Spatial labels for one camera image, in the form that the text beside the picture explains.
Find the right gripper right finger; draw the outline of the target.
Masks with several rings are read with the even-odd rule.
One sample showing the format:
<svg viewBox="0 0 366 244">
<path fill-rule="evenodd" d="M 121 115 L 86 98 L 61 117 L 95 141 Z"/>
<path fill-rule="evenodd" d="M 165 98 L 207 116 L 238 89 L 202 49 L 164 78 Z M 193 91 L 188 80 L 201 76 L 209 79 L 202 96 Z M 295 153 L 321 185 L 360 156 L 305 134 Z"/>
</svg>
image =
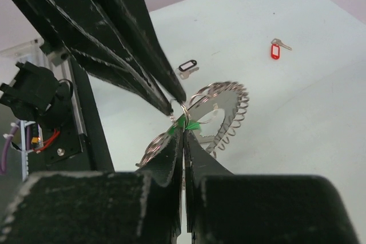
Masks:
<svg viewBox="0 0 366 244">
<path fill-rule="evenodd" d="M 358 243 L 341 196 L 315 175 L 235 175 L 183 134 L 193 243 Z"/>
</svg>

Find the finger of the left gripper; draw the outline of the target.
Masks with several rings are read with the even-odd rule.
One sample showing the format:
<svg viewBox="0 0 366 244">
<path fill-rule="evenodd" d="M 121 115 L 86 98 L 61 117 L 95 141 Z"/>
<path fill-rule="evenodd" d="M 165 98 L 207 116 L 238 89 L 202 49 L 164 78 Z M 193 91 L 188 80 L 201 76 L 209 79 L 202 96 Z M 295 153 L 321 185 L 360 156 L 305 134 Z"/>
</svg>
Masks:
<svg viewBox="0 0 366 244">
<path fill-rule="evenodd" d="M 160 112 L 172 106 L 166 89 L 147 73 L 94 0 L 12 0 L 46 42 L 65 49 L 90 75 L 135 93 Z"/>
<path fill-rule="evenodd" d="M 186 92 L 162 50 L 145 0 L 94 0 L 123 39 L 144 70 L 156 79 L 179 102 Z"/>
</svg>

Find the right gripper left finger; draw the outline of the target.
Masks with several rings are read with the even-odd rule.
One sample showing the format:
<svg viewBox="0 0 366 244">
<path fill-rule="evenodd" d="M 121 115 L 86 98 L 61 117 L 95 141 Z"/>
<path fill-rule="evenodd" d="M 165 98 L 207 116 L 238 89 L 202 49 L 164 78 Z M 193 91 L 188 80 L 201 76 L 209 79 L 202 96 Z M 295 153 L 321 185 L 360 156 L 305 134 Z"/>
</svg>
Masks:
<svg viewBox="0 0 366 244">
<path fill-rule="evenodd" d="M 34 173 L 1 222 L 2 243 L 176 243 L 183 132 L 134 172 Z"/>
</svg>

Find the key with green tag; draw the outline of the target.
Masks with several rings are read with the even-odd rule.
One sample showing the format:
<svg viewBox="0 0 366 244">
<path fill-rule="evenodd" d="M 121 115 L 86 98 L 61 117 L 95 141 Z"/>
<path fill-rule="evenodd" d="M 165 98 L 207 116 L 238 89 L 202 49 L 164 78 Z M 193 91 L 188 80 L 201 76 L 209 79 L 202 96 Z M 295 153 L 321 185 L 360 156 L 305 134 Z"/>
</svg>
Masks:
<svg viewBox="0 0 366 244">
<path fill-rule="evenodd" d="M 186 116 L 184 115 L 173 122 L 173 125 L 167 130 L 167 133 L 173 135 L 178 128 L 182 128 L 183 130 L 201 130 L 201 126 L 197 121 L 190 118 L 186 121 Z"/>
</svg>

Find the large metal keyring disc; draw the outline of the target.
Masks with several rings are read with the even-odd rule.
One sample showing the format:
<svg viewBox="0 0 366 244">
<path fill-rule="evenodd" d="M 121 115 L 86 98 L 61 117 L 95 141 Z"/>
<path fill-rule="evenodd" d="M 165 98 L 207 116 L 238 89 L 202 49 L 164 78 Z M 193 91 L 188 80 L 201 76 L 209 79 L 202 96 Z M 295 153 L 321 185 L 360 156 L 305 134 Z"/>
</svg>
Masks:
<svg viewBox="0 0 366 244">
<path fill-rule="evenodd" d="M 226 149 L 230 139 L 236 135 L 236 130 L 241 127 L 248 106 L 249 93 L 243 84 L 234 81 L 215 82 L 196 92 L 188 105 L 182 107 L 182 115 L 186 116 L 186 121 L 190 118 L 200 124 L 201 130 L 190 131 L 204 150 L 216 158 L 217 152 Z M 177 119 L 171 119 L 173 125 Z M 172 136 L 167 131 L 158 135 L 147 146 L 136 166 L 145 166 L 168 144 Z"/>
</svg>

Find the key with black tag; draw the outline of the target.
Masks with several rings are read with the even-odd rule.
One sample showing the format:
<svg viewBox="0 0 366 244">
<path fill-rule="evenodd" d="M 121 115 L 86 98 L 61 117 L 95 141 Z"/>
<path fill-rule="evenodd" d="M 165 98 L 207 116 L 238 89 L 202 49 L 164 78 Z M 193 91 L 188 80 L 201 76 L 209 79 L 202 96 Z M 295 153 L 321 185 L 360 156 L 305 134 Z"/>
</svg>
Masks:
<svg viewBox="0 0 366 244">
<path fill-rule="evenodd" d="M 198 67 L 196 60 L 189 60 L 185 63 L 178 66 L 176 69 L 176 74 L 182 79 L 188 79 L 191 73 L 198 71 L 200 68 Z"/>
</svg>

